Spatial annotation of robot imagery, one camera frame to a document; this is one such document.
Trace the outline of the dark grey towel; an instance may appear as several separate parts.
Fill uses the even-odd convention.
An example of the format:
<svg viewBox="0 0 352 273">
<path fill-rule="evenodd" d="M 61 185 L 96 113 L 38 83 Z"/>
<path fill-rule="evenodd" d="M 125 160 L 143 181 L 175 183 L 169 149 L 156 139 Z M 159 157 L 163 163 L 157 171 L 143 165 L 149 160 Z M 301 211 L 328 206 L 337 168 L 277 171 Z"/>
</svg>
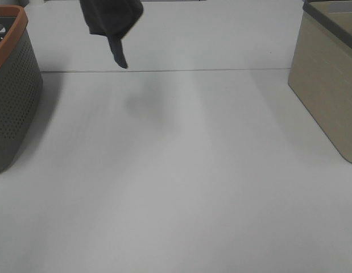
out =
<svg viewBox="0 0 352 273">
<path fill-rule="evenodd" d="M 114 61 L 127 69 L 122 39 L 143 15 L 141 1 L 82 0 L 80 7 L 90 34 L 107 37 Z"/>
</svg>

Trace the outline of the beige storage box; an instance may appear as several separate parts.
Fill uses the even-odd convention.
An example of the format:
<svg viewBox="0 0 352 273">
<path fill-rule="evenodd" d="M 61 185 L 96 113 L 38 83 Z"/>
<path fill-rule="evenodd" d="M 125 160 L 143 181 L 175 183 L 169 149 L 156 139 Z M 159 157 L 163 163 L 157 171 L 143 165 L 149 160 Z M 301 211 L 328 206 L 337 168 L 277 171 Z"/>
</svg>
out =
<svg viewBox="0 0 352 273">
<path fill-rule="evenodd" d="M 352 1 L 305 1 L 288 85 L 352 164 Z"/>
</svg>

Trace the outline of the grey basket with orange rim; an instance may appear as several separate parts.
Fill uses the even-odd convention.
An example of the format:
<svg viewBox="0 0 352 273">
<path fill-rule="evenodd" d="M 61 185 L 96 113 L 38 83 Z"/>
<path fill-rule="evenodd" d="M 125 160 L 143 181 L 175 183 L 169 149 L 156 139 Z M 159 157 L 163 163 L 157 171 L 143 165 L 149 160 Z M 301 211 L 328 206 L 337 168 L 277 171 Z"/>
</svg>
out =
<svg viewBox="0 0 352 273">
<path fill-rule="evenodd" d="M 18 153 L 43 88 L 27 24 L 23 7 L 0 5 L 0 173 Z"/>
</svg>

